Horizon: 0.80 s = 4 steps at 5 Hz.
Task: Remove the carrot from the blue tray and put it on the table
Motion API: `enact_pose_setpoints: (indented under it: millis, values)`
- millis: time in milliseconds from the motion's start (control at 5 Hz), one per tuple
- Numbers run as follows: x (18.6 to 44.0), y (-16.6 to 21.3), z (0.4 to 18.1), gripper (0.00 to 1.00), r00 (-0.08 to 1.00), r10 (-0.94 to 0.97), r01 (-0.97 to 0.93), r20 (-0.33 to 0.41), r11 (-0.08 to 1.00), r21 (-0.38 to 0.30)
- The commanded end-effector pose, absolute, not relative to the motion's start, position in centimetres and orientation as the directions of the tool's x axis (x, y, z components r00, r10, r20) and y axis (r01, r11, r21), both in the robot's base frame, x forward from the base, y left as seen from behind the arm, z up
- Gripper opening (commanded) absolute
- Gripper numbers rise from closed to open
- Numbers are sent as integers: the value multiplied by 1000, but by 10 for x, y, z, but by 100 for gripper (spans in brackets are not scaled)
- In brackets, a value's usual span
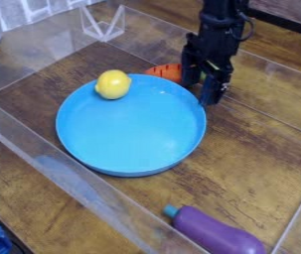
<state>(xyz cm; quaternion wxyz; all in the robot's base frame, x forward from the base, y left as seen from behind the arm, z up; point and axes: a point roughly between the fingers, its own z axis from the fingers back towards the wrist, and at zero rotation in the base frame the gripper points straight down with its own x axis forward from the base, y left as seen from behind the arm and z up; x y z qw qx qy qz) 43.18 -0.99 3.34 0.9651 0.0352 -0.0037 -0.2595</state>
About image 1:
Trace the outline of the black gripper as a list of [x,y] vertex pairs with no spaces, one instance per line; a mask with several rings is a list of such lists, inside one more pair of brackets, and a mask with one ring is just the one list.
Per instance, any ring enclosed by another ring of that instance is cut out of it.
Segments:
[[182,50],[182,85],[189,87],[197,84],[204,72],[207,77],[200,103],[216,105],[229,87],[233,72],[231,58],[237,53],[239,44],[245,40],[245,15],[201,14],[200,19],[200,31],[186,35]]

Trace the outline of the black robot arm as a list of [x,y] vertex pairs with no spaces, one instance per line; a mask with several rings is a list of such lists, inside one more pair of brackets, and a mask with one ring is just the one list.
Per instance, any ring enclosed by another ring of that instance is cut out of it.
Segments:
[[200,32],[186,35],[181,57],[182,85],[197,84],[201,75],[207,75],[200,97],[203,105],[220,102],[233,72],[231,58],[240,43],[253,34],[253,31],[243,34],[245,23],[253,26],[244,13],[247,7],[247,0],[204,0]]

